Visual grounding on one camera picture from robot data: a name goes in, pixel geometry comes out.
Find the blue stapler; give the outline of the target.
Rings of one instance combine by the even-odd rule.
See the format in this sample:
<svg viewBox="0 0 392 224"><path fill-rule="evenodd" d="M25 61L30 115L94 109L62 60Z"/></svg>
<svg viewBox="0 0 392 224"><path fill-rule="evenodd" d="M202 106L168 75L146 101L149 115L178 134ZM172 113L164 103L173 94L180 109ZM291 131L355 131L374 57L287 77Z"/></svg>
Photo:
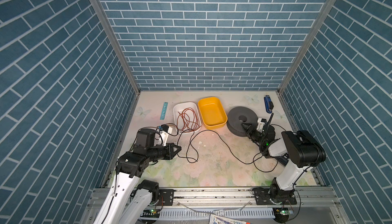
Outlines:
<svg viewBox="0 0 392 224"><path fill-rule="evenodd" d="M265 104L265 109L267 113L272 113L273 112L273 108L274 108L274 104L270 98L269 95L266 95L264 97L264 104Z"/></svg>

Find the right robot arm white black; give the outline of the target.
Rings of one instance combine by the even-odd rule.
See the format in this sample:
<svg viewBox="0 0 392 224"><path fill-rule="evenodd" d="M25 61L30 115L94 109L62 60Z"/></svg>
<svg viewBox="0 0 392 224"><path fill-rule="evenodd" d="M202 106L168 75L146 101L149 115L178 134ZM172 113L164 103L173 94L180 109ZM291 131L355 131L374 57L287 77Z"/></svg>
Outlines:
<svg viewBox="0 0 392 224"><path fill-rule="evenodd" d="M296 204L295 186L312 168L326 160L326 152L308 131L283 131L280 139L268 137L275 130L265 125L261 131L256 125L243 123L247 137L257 146L265 158L279 158L288 155L283 172L272 180L269 188L254 188L257 205L281 205L285 202Z"/></svg>

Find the yellow plastic tray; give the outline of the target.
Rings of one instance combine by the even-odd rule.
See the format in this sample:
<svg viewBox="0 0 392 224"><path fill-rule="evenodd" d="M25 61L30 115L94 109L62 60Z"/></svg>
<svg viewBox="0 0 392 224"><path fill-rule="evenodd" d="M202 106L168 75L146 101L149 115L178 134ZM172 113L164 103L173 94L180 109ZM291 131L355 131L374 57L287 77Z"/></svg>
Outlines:
<svg viewBox="0 0 392 224"><path fill-rule="evenodd" d="M228 117L219 98L203 98L198 101L198 107L206 129L219 129L227 123Z"/></svg>

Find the white plastic tray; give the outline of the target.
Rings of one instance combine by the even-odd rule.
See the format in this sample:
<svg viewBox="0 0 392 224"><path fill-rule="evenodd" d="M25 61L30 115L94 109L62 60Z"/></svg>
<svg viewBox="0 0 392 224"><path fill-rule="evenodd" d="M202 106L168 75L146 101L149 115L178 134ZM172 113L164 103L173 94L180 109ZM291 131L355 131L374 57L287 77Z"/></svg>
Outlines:
<svg viewBox="0 0 392 224"><path fill-rule="evenodd" d="M176 104L173 108L173 114L179 133L198 132L202 127L198 108L194 102Z"/></svg>

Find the black remote control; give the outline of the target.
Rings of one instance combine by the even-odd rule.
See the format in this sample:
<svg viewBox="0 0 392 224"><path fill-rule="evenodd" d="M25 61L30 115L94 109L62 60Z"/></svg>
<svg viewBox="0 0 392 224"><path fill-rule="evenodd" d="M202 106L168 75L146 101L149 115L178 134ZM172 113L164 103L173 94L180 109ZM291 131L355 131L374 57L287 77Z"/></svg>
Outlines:
<svg viewBox="0 0 392 224"><path fill-rule="evenodd" d="M289 162L289 157L287 155L283 155L283 156L279 156L279 157L275 157L275 159L282 164L283 166L287 166L288 162Z"/></svg>

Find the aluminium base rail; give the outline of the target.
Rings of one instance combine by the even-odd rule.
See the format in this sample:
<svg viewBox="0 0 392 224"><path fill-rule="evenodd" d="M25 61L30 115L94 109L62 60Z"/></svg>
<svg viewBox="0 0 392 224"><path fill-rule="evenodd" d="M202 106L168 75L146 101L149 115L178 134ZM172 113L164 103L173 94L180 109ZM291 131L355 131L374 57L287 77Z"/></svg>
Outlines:
<svg viewBox="0 0 392 224"><path fill-rule="evenodd" d="M161 188L168 193L170 203L162 206L155 223L206 223L209 214L215 213L254 224L273 224L275 205L257 205L251 187L196 187ZM296 188L296 204L284 204L292 210L291 224L347 224L338 197L331 187L299 186Z"/></svg>

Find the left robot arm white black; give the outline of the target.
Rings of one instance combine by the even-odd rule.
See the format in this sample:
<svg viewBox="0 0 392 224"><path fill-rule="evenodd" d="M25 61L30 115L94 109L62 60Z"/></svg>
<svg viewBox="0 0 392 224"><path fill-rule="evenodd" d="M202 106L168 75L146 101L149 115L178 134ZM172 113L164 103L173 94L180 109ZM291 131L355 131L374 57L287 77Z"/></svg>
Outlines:
<svg viewBox="0 0 392 224"><path fill-rule="evenodd" d="M134 224L148 205L163 203L159 184L140 179L148 166L172 160L181 151L180 146L167 142L174 135L170 125L137 131L131 149L117 160L114 180L95 217L96 224Z"/></svg>

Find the grey cable spool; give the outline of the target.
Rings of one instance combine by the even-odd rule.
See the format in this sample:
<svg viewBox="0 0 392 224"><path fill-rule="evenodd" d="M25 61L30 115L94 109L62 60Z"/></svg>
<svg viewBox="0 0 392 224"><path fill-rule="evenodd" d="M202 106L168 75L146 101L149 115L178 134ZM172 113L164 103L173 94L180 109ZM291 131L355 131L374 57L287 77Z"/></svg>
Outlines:
<svg viewBox="0 0 392 224"><path fill-rule="evenodd" d="M228 113L227 128L228 130L239 137L247 137L246 130L243 128L243 123L257 125L258 116L256 113L247 107L234 107Z"/></svg>

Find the left green circuit board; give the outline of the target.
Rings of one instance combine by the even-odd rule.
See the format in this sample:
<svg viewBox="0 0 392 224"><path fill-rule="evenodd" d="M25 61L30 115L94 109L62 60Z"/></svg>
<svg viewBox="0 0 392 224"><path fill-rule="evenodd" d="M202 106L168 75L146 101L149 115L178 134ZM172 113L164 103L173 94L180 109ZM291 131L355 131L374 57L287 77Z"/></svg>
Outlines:
<svg viewBox="0 0 392 224"><path fill-rule="evenodd" d="M158 209L146 209L140 215L141 218L159 218L161 210Z"/></svg>

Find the right green circuit board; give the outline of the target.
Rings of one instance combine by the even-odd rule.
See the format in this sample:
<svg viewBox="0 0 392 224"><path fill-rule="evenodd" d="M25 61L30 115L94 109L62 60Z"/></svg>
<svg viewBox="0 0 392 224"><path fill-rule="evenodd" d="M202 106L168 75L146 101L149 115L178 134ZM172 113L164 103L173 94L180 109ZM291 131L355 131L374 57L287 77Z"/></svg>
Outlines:
<svg viewBox="0 0 392 224"><path fill-rule="evenodd" d="M274 221L279 224L285 224L293 213L288 208L273 208Z"/></svg>

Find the green circuit board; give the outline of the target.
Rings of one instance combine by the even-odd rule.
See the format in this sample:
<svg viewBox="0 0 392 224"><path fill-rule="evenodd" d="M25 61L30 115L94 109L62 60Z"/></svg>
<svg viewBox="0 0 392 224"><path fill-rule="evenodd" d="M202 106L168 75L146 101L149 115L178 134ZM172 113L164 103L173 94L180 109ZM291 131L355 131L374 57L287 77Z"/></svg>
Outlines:
<svg viewBox="0 0 392 224"><path fill-rule="evenodd" d="M293 213L288 208L273 208L274 221L279 224L285 224Z"/></svg>
<svg viewBox="0 0 392 224"><path fill-rule="evenodd" d="M146 209L140 215L141 218L159 218L161 210L158 209Z"/></svg>

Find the printed paper sheet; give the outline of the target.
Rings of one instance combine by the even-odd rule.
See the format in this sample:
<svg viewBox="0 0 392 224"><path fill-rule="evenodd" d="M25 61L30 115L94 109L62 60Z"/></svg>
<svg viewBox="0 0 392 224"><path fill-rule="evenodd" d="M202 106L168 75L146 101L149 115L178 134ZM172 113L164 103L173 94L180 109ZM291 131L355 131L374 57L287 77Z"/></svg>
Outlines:
<svg viewBox="0 0 392 224"><path fill-rule="evenodd" d="M250 224L249 222L235 220L215 214L210 215L209 224Z"/></svg>

